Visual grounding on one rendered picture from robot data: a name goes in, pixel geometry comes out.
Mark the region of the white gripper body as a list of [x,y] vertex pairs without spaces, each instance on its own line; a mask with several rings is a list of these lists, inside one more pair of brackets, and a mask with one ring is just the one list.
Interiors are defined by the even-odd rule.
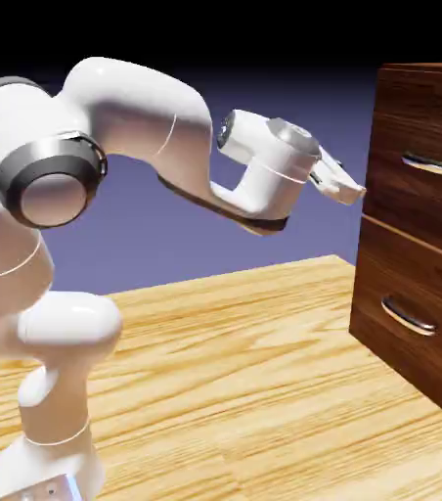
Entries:
[[320,159],[313,165],[309,180],[323,195],[343,205],[353,205],[366,194],[358,184],[322,146]]

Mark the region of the dark wood drawer front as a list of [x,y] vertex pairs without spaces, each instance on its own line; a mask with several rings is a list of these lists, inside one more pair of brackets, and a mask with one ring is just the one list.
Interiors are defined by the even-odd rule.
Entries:
[[442,124],[374,114],[363,212],[442,250],[442,176],[405,153],[442,161]]
[[[437,333],[418,335],[388,316],[380,304],[388,295],[428,311]],[[442,252],[364,219],[349,331],[442,408]]]

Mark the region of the dark wood cabinet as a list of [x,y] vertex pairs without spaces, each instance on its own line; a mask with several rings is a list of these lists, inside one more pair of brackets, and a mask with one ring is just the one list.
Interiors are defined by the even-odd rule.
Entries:
[[350,333],[442,409],[442,63],[386,64]]

